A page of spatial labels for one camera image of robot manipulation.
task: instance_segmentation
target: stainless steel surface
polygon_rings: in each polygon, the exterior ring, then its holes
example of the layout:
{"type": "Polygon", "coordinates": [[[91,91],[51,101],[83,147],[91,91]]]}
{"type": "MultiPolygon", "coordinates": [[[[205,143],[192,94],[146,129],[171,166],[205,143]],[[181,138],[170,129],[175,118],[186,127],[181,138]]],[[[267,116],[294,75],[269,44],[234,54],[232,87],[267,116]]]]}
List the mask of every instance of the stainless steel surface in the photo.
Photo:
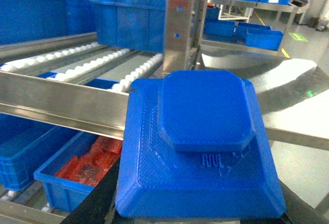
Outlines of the stainless steel surface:
{"type": "Polygon", "coordinates": [[[113,59],[110,62],[107,62],[104,65],[101,65],[95,69],[92,69],[91,71],[78,75],[76,78],[72,78],[67,82],[71,83],[71,84],[86,84],[86,83],[90,82],[91,80],[93,80],[93,79],[105,74],[106,72],[116,68],[117,66],[123,64],[124,62],[128,61],[133,56],[135,56],[139,53],[140,53],[140,51],[137,51],[137,50],[130,51],[120,57],[113,59]]]}
{"type": "Polygon", "coordinates": [[[199,12],[197,13],[196,23],[195,23],[196,33],[193,42],[193,47],[195,48],[198,48],[201,44],[204,25],[205,25],[204,22],[206,18],[206,13],[204,11],[206,11],[207,9],[207,4],[208,4],[207,0],[199,0],[199,4],[198,4],[199,12]]]}
{"type": "Polygon", "coordinates": [[[210,40],[211,38],[213,38],[211,35],[209,36],[209,35],[204,34],[204,39],[202,40],[202,46],[209,46],[209,47],[236,50],[236,51],[244,51],[244,52],[250,52],[250,53],[278,55],[278,51],[248,47],[248,46],[238,45],[238,44],[233,44],[233,43],[224,43],[224,42],[210,40]]]}
{"type": "Polygon", "coordinates": [[[0,223],[59,224],[63,216],[0,200],[0,223]]]}
{"type": "Polygon", "coordinates": [[[0,64],[97,41],[96,33],[70,35],[0,47],[0,64]]]}
{"type": "Polygon", "coordinates": [[[0,73],[0,112],[122,139],[128,95],[0,73]]]}
{"type": "Polygon", "coordinates": [[[281,43],[280,43],[280,47],[279,47],[278,53],[281,53],[282,48],[283,48],[283,45],[284,45],[284,43],[285,43],[286,40],[287,40],[287,37],[290,36],[288,33],[289,33],[290,30],[291,30],[291,25],[293,24],[293,21],[294,21],[294,19],[295,19],[296,12],[297,12],[297,10],[294,9],[294,10],[290,13],[289,20],[288,20],[287,25],[286,25],[286,28],[285,28],[285,30],[284,30],[284,32],[283,32],[283,38],[282,38],[282,41],[281,41],[281,43]]]}
{"type": "Polygon", "coordinates": [[[329,76],[313,61],[203,47],[203,63],[254,84],[269,139],[329,150],[329,76]]]}
{"type": "Polygon", "coordinates": [[[96,48],[92,48],[92,49],[85,50],[83,52],[71,54],[71,55],[61,57],[61,58],[58,58],[58,59],[55,59],[52,61],[46,61],[46,62],[37,64],[37,65],[20,68],[20,69],[14,70],[12,73],[23,74],[23,75],[28,75],[28,76],[39,76],[45,72],[49,72],[49,71],[55,70],[57,68],[66,66],[68,64],[78,62],[87,57],[91,57],[91,56],[103,53],[109,49],[110,48],[108,46],[100,45],[96,48]]]}
{"type": "Polygon", "coordinates": [[[188,54],[191,49],[198,4],[205,0],[168,0],[166,14],[166,42],[164,46],[163,75],[174,70],[189,69],[188,54]]]}

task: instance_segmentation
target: white roller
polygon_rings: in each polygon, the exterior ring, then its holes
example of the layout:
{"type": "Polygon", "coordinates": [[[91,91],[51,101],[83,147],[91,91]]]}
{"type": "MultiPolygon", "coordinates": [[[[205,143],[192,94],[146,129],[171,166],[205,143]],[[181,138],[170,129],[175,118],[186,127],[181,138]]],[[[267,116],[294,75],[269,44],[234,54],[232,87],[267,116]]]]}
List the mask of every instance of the white roller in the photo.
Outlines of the white roller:
{"type": "Polygon", "coordinates": [[[74,71],[77,73],[77,74],[81,74],[84,72],[84,69],[82,66],[77,66],[76,68],[74,68],[74,71]]]}
{"type": "Polygon", "coordinates": [[[76,75],[76,72],[73,69],[69,69],[66,71],[65,74],[67,75],[68,78],[72,78],[76,75]]]}
{"type": "Polygon", "coordinates": [[[46,57],[44,57],[44,56],[38,56],[38,57],[36,58],[36,60],[37,60],[38,62],[42,63],[42,62],[45,62],[45,61],[46,61],[46,57]]]}
{"type": "Polygon", "coordinates": [[[148,69],[150,69],[152,65],[151,65],[150,63],[148,63],[148,62],[145,62],[145,63],[143,64],[143,66],[146,66],[148,69]]]}
{"type": "Polygon", "coordinates": [[[71,54],[71,52],[68,51],[68,50],[63,50],[63,51],[62,51],[62,54],[63,54],[64,56],[68,56],[69,54],[71,54]]]}
{"type": "Polygon", "coordinates": [[[16,66],[12,66],[12,65],[3,65],[1,67],[1,71],[14,71],[16,69],[17,69],[17,67],[16,66]]]}
{"type": "Polygon", "coordinates": [[[139,78],[141,76],[141,73],[138,73],[138,72],[135,72],[135,71],[132,71],[130,73],[131,76],[134,76],[135,78],[139,78]]]}
{"type": "Polygon", "coordinates": [[[132,84],[132,82],[127,79],[122,79],[122,80],[120,80],[120,84],[128,89],[130,87],[130,85],[132,84]]]}
{"type": "Polygon", "coordinates": [[[102,65],[102,64],[104,63],[104,59],[102,59],[102,58],[98,58],[98,59],[96,60],[96,62],[97,62],[98,65],[102,65]]]}
{"type": "Polygon", "coordinates": [[[137,78],[136,78],[136,76],[126,75],[124,79],[127,79],[127,80],[133,82],[133,81],[134,81],[135,79],[137,79],[137,78]]]}
{"type": "Polygon", "coordinates": [[[114,84],[112,86],[112,90],[117,91],[117,92],[123,92],[124,86],[122,86],[121,84],[114,84]]]}
{"type": "Polygon", "coordinates": [[[53,54],[47,54],[46,55],[46,58],[51,61],[51,60],[55,59],[55,55],[53,55],[53,54]]]}
{"type": "Polygon", "coordinates": [[[64,73],[58,73],[55,76],[55,80],[57,80],[57,81],[65,81],[66,79],[67,79],[67,76],[64,73]]]}
{"type": "Polygon", "coordinates": [[[35,65],[38,63],[38,61],[36,59],[28,59],[26,60],[26,63],[29,65],[29,66],[32,66],[32,65],[35,65]]]}
{"type": "Polygon", "coordinates": [[[98,63],[96,61],[91,61],[90,65],[92,66],[92,68],[94,68],[98,66],[98,63]]]}
{"type": "Polygon", "coordinates": [[[142,69],[144,72],[146,72],[147,70],[150,69],[149,67],[144,66],[144,65],[140,66],[139,68],[142,69]]]}
{"type": "Polygon", "coordinates": [[[59,57],[63,57],[64,54],[62,52],[56,52],[54,53],[55,57],[59,58],[59,57]]]}
{"type": "Polygon", "coordinates": [[[89,63],[85,63],[85,64],[83,64],[83,69],[84,69],[84,71],[89,71],[89,70],[91,70],[91,68],[92,68],[92,66],[89,64],[89,63]]]}

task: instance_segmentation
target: roller conveyor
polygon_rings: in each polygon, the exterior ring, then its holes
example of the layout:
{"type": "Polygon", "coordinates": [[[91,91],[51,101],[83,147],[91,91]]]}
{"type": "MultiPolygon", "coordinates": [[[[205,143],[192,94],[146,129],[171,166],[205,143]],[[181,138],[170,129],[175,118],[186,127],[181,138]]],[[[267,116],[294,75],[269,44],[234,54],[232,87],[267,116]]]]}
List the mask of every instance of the roller conveyor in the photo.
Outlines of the roller conveyor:
{"type": "MultiPolygon", "coordinates": [[[[70,46],[61,50],[7,62],[0,68],[1,72],[8,73],[11,76],[13,76],[12,74],[19,74],[17,76],[22,76],[23,78],[26,78],[23,75],[39,76],[49,71],[58,72],[57,75],[48,79],[33,78],[35,81],[46,82],[50,85],[66,85],[66,83],[83,85],[97,77],[117,79],[117,85],[121,86],[121,90],[117,87],[109,91],[102,90],[103,92],[115,93],[127,92],[131,81],[151,76],[162,64],[163,60],[162,54],[107,47],[98,45],[95,42],[84,45],[77,44],[77,47],[70,46]],[[116,67],[121,67],[120,74],[115,73],[116,67]]],[[[88,90],[96,90],[90,87],[81,87],[88,90]]],[[[114,137],[122,138],[122,135],[114,135],[114,137]]],[[[19,208],[31,212],[33,220],[40,221],[41,216],[46,216],[47,222],[38,223],[59,223],[68,215],[68,213],[54,210],[47,205],[42,185],[38,181],[19,192],[8,191],[0,186],[0,208],[2,210],[7,207],[10,208],[10,206],[18,208],[18,204],[21,206],[19,208]]]]}

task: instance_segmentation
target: metal rail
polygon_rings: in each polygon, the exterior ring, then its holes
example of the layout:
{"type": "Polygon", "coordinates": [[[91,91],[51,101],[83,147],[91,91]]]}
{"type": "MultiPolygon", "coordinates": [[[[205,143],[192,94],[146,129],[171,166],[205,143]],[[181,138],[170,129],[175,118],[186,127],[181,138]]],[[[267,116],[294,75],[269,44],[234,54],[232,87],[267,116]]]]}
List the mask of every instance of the metal rail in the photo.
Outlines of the metal rail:
{"type": "Polygon", "coordinates": [[[95,41],[96,33],[87,33],[5,45],[0,48],[0,64],[95,41]]]}
{"type": "Polygon", "coordinates": [[[238,51],[245,51],[245,52],[253,52],[253,53],[262,53],[262,54],[269,54],[269,55],[280,55],[284,42],[287,40],[288,32],[291,29],[291,25],[293,24],[295,15],[297,13],[301,13],[304,8],[300,8],[294,5],[279,5],[279,4],[270,4],[270,3],[260,3],[260,2],[247,2],[247,1],[238,1],[238,0],[208,0],[209,3],[220,4],[220,5],[227,5],[227,6],[237,6],[237,7],[248,7],[253,9],[261,9],[261,10],[268,10],[268,11],[276,11],[277,17],[274,22],[274,27],[279,22],[281,13],[288,12],[290,13],[288,23],[285,27],[283,32],[283,38],[280,44],[280,47],[277,51],[275,50],[268,50],[268,49],[260,49],[255,47],[249,47],[244,45],[237,45],[225,42],[214,41],[211,39],[211,36],[207,37],[204,35],[204,39],[202,40],[202,45],[211,46],[211,47],[218,47],[224,49],[231,49],[231,50],[238,50],[238,51]]]}

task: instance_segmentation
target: stainless steel shelf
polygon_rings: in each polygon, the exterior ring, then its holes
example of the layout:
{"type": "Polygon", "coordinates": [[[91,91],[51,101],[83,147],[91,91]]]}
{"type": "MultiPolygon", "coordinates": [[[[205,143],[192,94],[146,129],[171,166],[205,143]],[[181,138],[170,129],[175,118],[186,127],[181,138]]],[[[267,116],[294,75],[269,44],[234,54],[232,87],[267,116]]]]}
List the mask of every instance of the stainless steel shelf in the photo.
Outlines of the stainless steel shelf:
{"type": "Polygon", "coordinates": [[[283,44],[286,41],[287,34],[290,31],[291,25],[293,24],[295,15],[297,13],[303,12],[303,10],[304,10],[304,8],[300,8],[300,7],[297,7],[292,4],[279,5],[279,4],[270,4],[270,3],[260,3],[260,2],[238,1],[238,0],[208,0],[208,2],[214,3],[214,4],[220,4],[220,5],[227,5],[227,6],[248,7],[248,8],[253,8],[253,9],[276,11],[276,12],[278,12],[278,14],[277,14],[276,20],[273,24],[274,27],[279,22],[282,12],[290,13],[288,23],[283,32],[283,38],[282,38],[280,47],[277,51],[260,49],[260,48],[255,48],[255,47],[248,47],[248,46],[244,46],[244,45],[236,45],[236,44],[212,41],[212,40],[205,40],[205,39],[202,40],[202,45],[205,45],[205,46],[219,47],[219,48],[224,48],[224,49],[232,49],[232,50],[253,52],[253,53],[262,53],[262,54],[268,54],[268,55],[280,55],[281,54],[283,44]]]}
{"type": "Polygon", "coordinates": [[[271,3],[261,3],[261,2],[247,2],[239,0],[208,0],[209,3],[221,4],[226,6],[236,6],[236,7],[249,7],[254,9],[277,11],[277,12],[292,12],[300,9],[293,5],[280,5],[271,3]]]}

